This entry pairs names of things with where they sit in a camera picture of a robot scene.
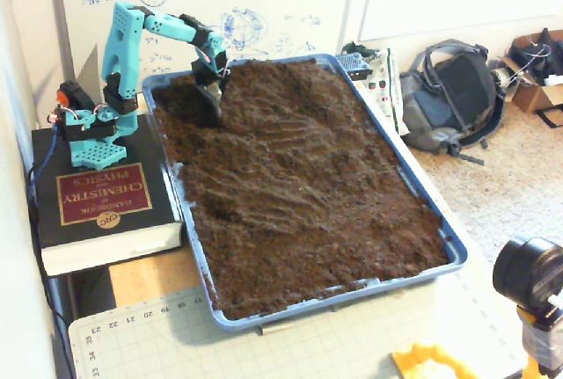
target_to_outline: gray backpack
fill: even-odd
[[[452,56],[434,65],[437,50]],[[486,147],[485,138],[501,122],[506,91],[486,66],[487,53],[480,45],[445,40],[427,47],[401,73],[403,120],[411,131],[402,138],[408,146],[484,163],[460,152],[478,142]]]

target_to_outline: crc handbook of chemistry and physics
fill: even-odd
[[[34,159],[52,130],[33,131]],[[146,116],[116,144],[128,155],[103,171],[73,168],[62,139],[36,182],[39,242],[49,276],[80,271],[181,244],[182,219],[161,142]]]

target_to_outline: soil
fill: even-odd
[[[153,91],[228,319],[448,263],[441,219],[414,197],[344,79],[313,60],[231,69],[222,126],[198,128],[191,76]],[[338,291],[325,288],[344,285]]]

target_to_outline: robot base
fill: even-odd
[[[70,146],[70,158],[73,167],[85,166],[94,170],[102,170],[127,156],[127,150],[123,146],[94,140],[80,142],[81,149],[72,149]]]

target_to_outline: plastic tray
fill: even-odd
[[[363,100],[362,96],[358,93],[358,91],[352,84],[350,78],[347,76],[346,71],[340,66],[338,60],[331,55],[325,55],[325,54],[307,55],[307,56],[287,58],[282,60],[273,60],[273,62],[293,62],[293,61],[308,60],[311,58],[315,58],[317,60],[317,64],[322,65],[323,67],[325,67],[325,69],[329,69],[330,71],[337,73],[341,75],[344,79],[346,79],[350,88],[354,91],[356,97],[360,99],[362,102],[364,102],[365,104],[365,101]],[[231,65],[239,65],[244,62],[245,60],[240,60],[233,62]],[[154,99],[152,97],[152,91],[157,88],[168,86],[170,84],[171,79],[173,79],[174,77],[186,75],[189,73],[190,71],[184,71],[179,73],[168,73],[168,74],[151,76],[144,79],[142,86],[143,95],[145,97],[147,106],[149,108],[149,112],[151,114],[152,114],[152,110],[155,107]],[[354,299],[362,298],[366,295],[374,295],[377,293],[382,293],[384,291],[389,291],[394,288],[406,287],[408,285],[412,285],[417,282],[430,280],[432,278],[435,278],[439,275],[443,275],[445,273],[454,272],[460,269],[462,265],[465,263],[465,261],[467,260],[467,256],[468,256],[467,249],[465,248],[464,244],[461,242],[456,232],[452,229],[448,220],[443,216],[440,209],[430,198],[427,191],[423,188],[421,182],[413,172],[412,167],[409,165],[409,163],[404,159],[403,155],[401,154],[401,151],[404,152],[405,150],[398,149],[390,140],[389,134],[396,134],[396,133],[391,130],[391,132],[388,134],[385,131],[385,129],[380,125],[380,123],[377,121],[376,116],[371,112],[369,106],[367,105],[366,105],[366,110],[370,113],[371,118],[373,119],[378,131],[385,137],[387,142],[395,150],[398,160],[400,161],[400,166],[398,166],[397,168],[401,177],[405,180],[405,182],[407,183],[407,185],[409,186],[409,188],[413,193],[425,197],[428,200],[430,207],[438,215],[442,217],[442,227],[438,231],[438,234],[440,235],[443,241],[444,249],[450,259],[449,264],[428,269],[410,278],[397,278],[388,281],[380,281],[377,278],[360,280],[359,281],[360,283],[365,284],[364,288],[355,291],[349,291],[344,294],[326,298],[324,300],[313,299],[313,300],[308,300],[297,304],[293,304],[291,306],[288,306],[288,308],[285,310],[278,311],[270,315],[266,315],[266,316],[255,315],[255,316],[242,318],[239,320],[229,320],[227,317],[224,316],[221,310],[214,310],[212,307],[211,300],[209,298],[208,291],[206,289],[207,303],[209,309],[213,314],[213,318],[222,329],[226,331],[240,331],[253,326],[267,324],[286,317],[296,316],[306,311],[317,310],[326,306],[332,306],[334,304],[349,302]],[[175,176],[175,172],[177,172],[178,166],[172,166],[171,164],[169,164],[169,169],[171,171],[172,176],[174,176],[174,178],[177,178],[177,176]],[[184,197],[184,189],[178,180],[176,180],[175,188],[176,188],[175,195],[177,199],[179,199],[179,201],[181,202],[183,215],[186,220],[188,239],[190,245],[192,246],[192,249],[194,250],[195,261],[197,266],[199,267],[201,281],[203,283],[204,278],[207,278],[208,283],[213,287],[214,286],[213,276],[209,271],[205,254],[201,247],[200,240],[197,236],[196,226],[194,225],[194,219],[190,211],[190,204],[188,202],[188,199]]]

